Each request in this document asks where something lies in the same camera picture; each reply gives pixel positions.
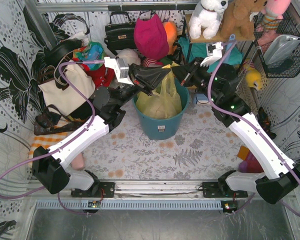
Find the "yellow translucent trash bag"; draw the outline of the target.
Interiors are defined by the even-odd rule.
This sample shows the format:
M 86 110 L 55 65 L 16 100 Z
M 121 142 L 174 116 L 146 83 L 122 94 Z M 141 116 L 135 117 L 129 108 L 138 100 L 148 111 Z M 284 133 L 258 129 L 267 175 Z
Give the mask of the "yellow translucent trash bag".
M 164 120 L 178 115 L 182 111 L 182 103 L 172 70 L 152 91 L 152 95 L 140 92 L 135 106 L 142 114 L 153 119 Z

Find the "teal plastic trash bin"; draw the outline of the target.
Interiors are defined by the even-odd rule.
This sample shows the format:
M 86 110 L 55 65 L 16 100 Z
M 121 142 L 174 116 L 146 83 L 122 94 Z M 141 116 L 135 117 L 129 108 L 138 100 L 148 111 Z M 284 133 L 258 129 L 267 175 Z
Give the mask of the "teal plastic trash bin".
M 177 130 L 180 128 L 183 114 L 189 106 L 189 90 L 186 87 L 181 86 L 177 78 L 175 78 L 174 81 L 177 93 L 180 96 L 182 107 L 182 111 L 174 117 L 167 119 L 155 119 L 148 117 L 138 110 L 136 106 L 138 97 L 135 96 L 132 100 L 132 104 L 137 112 L 140 126 L 145 135 L 148 136 L 150 140 L 167 140 L 173 137 L 177 133 Z

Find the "light blue floor squeegee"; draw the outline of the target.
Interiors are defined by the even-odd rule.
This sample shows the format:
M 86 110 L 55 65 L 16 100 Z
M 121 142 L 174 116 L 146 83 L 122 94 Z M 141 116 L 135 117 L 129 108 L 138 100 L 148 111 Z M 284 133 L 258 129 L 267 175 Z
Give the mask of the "light blue floor squeegee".
M 231 34 L 228 41 L 231 42 L 231 41 L 234 41 L 235 39 L 236 39 L 236 35 Z M 204 93 L 195 93 L 193 103 L 200 104 L 200 105 L 209 105 L 210 104 L 208 97 Z

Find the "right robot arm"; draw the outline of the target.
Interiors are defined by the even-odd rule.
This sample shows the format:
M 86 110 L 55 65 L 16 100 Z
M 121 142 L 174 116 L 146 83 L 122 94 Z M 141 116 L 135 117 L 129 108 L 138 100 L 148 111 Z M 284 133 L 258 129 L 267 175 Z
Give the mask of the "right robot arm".
M 203 58 L 197 58 L 186 65 L 172 67 L 172 72 L 181 85 L 195 86 L 207 96 L 214 116 L 243 141 L 263 169 L 262 173 L 229 171 L 218 179 L 219 188 L 224 192 L 257 193 L 267 203 L 276 204 L 300 187 L 300 163 L 279 149 L 236 94 L 235 68 L 220 62 L 213 73 L 208 73 L 203 62 Z

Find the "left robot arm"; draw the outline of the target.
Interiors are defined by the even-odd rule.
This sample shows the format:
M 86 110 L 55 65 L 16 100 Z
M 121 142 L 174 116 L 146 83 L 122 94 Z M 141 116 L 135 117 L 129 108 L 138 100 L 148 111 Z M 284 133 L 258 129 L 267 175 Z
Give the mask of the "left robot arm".
M 95 60 L 114 70 L 119 83 L 124 87 L 99 87 L 95 90 L 91 117 L 71 135 L 49 147 L 34 151 L 32 174 L 52 195 L 64 189 L 79 190 L 88 197 L 100 191 L 100 180 L 89 170 L 74 170 L 70 167 L 75 157 L 99 138 L 115 129 L 125 116 L 121 107 L 139 92 L 151 94 L 169 73 L 169 68 L 128 65 L 123 59 L 106 57 Z

